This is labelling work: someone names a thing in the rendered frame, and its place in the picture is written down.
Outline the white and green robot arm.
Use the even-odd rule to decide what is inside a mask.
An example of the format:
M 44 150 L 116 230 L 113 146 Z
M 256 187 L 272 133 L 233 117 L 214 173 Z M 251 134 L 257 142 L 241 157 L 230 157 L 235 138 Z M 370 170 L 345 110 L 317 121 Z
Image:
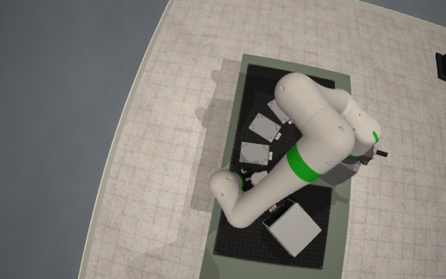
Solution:
M 302 137 L 246 193 L 250 178 L 241 172 L 222 169 L 210 176 L 209 188 L 236 228 L 248 227 L 340 162 L 368 165 L 375 154 L 388 155 L 374 147 L 382 133 L 379 123 L 343 89 L 326 88 L 307 75 L 290 73 L 276 84 L 275 101 Z

